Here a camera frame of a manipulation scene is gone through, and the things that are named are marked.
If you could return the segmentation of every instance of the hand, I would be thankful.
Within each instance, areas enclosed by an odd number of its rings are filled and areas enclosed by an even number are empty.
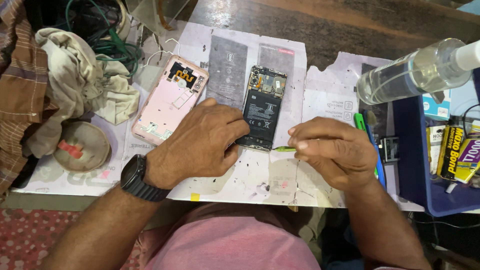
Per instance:
[[[356,190],[375,181],[377,152],[367,134],[340,121],[315,117],[292,127],[288,145],[333,188]]]
[[[193,108],[175,132],[147,154],[147,183],[172,189],[189,177],[224,175],[238,159],[236,139],[250,127],[237,108],[207,98]]]

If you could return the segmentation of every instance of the plaid cloth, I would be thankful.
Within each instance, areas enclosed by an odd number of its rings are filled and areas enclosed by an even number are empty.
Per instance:
[[[48,80],[47,54],[35,42],[23,0],[0,0],[0,196],[27,159],[20,141],[42,122]]]

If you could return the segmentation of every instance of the clear plastic bottle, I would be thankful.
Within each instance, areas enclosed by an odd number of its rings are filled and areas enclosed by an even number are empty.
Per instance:
[[[464,85],[480,67],[480,41],[444,39],[363,74],[357,95],[373,105]]]

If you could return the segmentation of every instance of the disassembled smartphone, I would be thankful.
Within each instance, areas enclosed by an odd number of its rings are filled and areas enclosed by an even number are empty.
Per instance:
[[[160,145],[195,106],[208,72],[172,55],[132,126],[135,137]]]
[[[236,144],[262,151],[272,150],[287,75],[262,66],[253,66],[248,80],[243,118],[250,133]]]

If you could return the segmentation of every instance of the wooden desk surface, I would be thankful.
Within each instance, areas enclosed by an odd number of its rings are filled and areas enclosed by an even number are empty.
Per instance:
[[[448,37],[480,39],[480,16],[422,0],[191,0],[177,19],[304,42],[320,70],[339,51],[394,60]]]

